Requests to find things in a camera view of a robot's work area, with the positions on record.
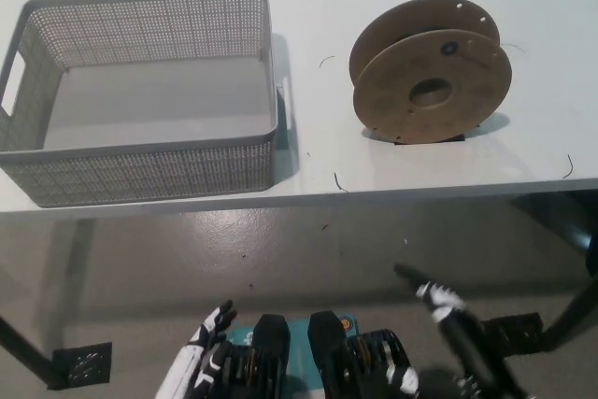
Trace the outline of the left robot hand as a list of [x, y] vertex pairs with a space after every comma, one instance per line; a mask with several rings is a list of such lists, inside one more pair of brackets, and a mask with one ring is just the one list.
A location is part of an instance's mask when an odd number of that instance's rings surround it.
[[155, 398], [212, 398], [232, 344], [226, 331], [237, 311], [232, 300], [216, 307], [179, 350]]

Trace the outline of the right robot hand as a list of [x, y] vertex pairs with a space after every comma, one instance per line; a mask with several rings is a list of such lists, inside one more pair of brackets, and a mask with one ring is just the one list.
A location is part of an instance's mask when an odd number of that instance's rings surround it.
[[432, 315], [440, 334], [459, 360], [464, 378], [479, 398], [527, 398], [504, 358], [487, 339], [481, 321], [454, 290], [406, 264], [393, 266]]

